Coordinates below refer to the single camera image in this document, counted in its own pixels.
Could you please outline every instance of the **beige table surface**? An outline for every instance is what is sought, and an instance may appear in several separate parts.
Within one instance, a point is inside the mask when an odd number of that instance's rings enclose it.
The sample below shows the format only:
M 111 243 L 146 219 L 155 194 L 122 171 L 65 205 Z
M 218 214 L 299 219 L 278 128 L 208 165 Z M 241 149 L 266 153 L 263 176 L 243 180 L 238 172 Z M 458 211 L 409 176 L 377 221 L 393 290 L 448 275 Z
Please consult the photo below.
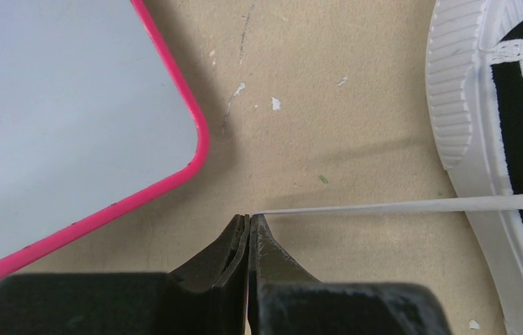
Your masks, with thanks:
M 234 214 L 455 196 L 425 98 L 433 0 L 147 4 L 206 115 L 209 159 L 187 184 L 23 271 L 168 271 Z M 455 334 L 505 334 L 464 214 L 268 222 L 323 281 L 421 283 L 440 299 Z

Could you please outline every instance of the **pink border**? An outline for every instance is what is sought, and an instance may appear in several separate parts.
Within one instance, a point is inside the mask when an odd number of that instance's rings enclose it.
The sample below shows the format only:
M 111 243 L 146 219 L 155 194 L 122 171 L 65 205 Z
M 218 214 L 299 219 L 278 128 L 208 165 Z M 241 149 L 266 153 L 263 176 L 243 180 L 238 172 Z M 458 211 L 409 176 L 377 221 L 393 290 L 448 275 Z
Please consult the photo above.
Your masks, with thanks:
M 90 215 L 59 232 L 46 237 L 22 250 L 9 255 L 0 260 L 0 279 L 14 271 L 17 271 L 33 261 L 46 256 L 48 253 L 69 244 L 72 241 L 88 234 L 104 224 L 118 218 L 138 206 L 149 202 L 156 197 L 166 193 L 173 188 L 191 179 L 204 165 L 206 155 L 210 147 L 209 130 L 206 119 L 200 110 L 196 99 L 192 95 L 188 83 L 185 82 L 181 71 L 177 67 L 171 52 L 167 48 L 162 36 L 160 35 L 151 14 L 147 10 L 142 0 L 130 0 L 140 16 L 146 31 L 151 36 L 163 63 L 175 81 L 180 94 L 182 95 L 192 117 L 195 120 L 198 131 L 198 148 L 192 162 L 180 172 L 159 181 L 158 183 L 145 188 L 144 190 L 127 197 L 126 199 L 108 206 L 101 211 Z

